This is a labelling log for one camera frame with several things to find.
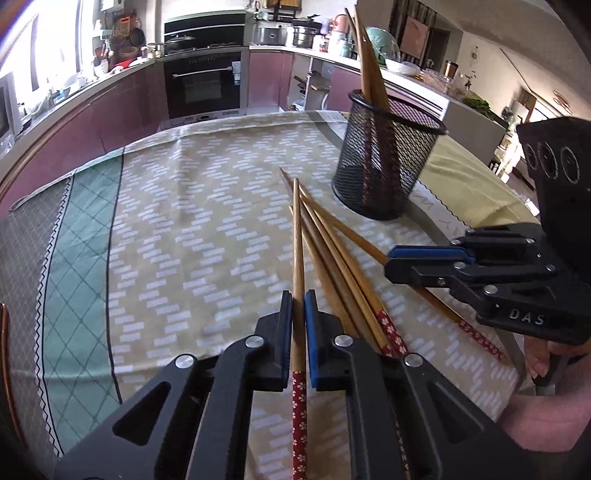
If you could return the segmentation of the pink sleeved forearm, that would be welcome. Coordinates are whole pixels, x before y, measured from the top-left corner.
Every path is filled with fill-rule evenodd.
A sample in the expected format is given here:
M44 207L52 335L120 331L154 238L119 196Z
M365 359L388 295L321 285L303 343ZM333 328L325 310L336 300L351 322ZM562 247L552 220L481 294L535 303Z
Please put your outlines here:
M590 477L590 399L516 396L498 425L529 452L537 479Z

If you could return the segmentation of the right hand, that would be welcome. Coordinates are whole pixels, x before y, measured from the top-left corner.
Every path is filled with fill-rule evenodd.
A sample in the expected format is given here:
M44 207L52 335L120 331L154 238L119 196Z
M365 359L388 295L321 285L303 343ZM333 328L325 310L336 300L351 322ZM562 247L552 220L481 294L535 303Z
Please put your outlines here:
M545 377L550 370L550 357L566 357L568 365L565 375L569 379L590 382L590 341L578 346L557 342L524 338L525 363L533 378Z

